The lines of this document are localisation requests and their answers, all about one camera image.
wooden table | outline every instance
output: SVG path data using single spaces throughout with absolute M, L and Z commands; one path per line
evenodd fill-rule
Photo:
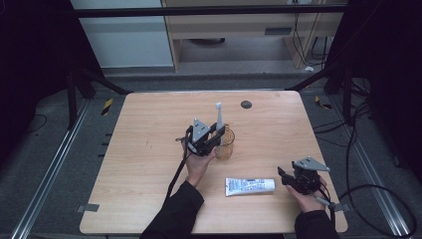
M 250 109 L 242 101 L 252 103 Z M 159 211 L 168 184 L 182 158 L 182 137 L 193 119 L 211 125 L 215 104 L 222 103 L 223 122 L 236 135 L 227 160 L 214 159 L 198 185 L 205 198 L 193 233 L 290 233 L 300 212 L 277 172 L 292 161 L 312 156 L 324 163 L 297 92 L 185 92 L 130 94 L 121 109 L 81 231 L 86 234 L 140 234 Z M 337 202 L 326 172 L 331 199 Z M 173 189 L 187 176 L 183 169 Z M 274 178 L 273 193 L 225 196 L 225 178 Z M 347 229 L 342 212 L 336 229 Z

metal rail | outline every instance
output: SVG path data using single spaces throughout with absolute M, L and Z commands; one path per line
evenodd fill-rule
M 341 103 L 339 102 L 339 99 L 337 99 L 336 97 L 329 98 L 333 103 L 332 105 L 335 108 L 335 111 L 337 112 L 338 116 L 343 119 L 343 115 L 340 112 Z M 348 136 L 351 136 L 350 127 L 348 125 L 345 125 L 344 128 Z M 381 177 L 376 172 L 375 167 L 372 165 L 369 156 L 366 154 L 365 149 L 358 138 L 353 144 L 353 148 L 357 154 L 357 161 L 359 162 L 360 167 L 363 170 L 363 174 L 365 175 L 366 180 L 371 184 L 376 184 L 385 187 L 384 183 L 381 180 Z M 391 195 L 388 192 L 379 189 L 373 189 L 372 191 L 393 234 L 400 236 L 409 234 L 410 230 L 406 222 L 404 221 L 403 216 L 398 210 L 396 204 L 394 203 L 394 200 Z
M 32 226 L 34 225 L 35 220 L 37 219 L 38 214 L 40 213 L 41 208 L 46 201 L 46 198 L 50 192 L 51 187 L 53 186 L 57 175 L 59 174 L 60 168 L 62 167 L 63 162 L 65 161 L 66 155 L 71 148 L 71 145 L 77 135 L 81 124 L 85 118 L 87 109 L 89 107 L 90 100 L 84 100 L 78 113 L 79 117 L 75 123 L 75 126 L 68 130 L 66 133 L 59 149 L 56 152 L 55 157 L 53 158 L 50 166 L 44 175 L 43 180 L 40 183 L 40 186 L 37 189 L 34 197 L 32 198 L 27 210 L 19 221 L 18 225 L 12 232 L 13 239 L 24 239 L 29 235 Z

white cabinet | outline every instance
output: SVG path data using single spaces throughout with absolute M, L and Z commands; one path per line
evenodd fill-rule
M 161 7 L 160 0 L 72 0 L 75 9 Z M 80 19 L 102 69 L 173 68 L 163 17 Z

black pole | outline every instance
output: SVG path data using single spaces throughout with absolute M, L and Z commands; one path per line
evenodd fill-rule
M 253 5 L 253 6 L 207 6 L 207 7 L 162 7 L 120 9 L 76 9 L 73 11 L 47 12 L 56 16 L 77 18 L 103 17 L 151 17 L 186 15 L 233 15 L 233 14 L 277 14 L 277 13 L 335 13 L 350 10 L 347 4 L 308 5 Z

black sleeve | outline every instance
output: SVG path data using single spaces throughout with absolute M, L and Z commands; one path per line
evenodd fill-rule
M 189 238 L 203 202 L 199 191 L 184 181 L 179 190 L 164 203 L 140 239 Z
M 339 239 L 334 225 L 325 211 L 301 213 L 296 218 L 295 231 L 298 239 Z

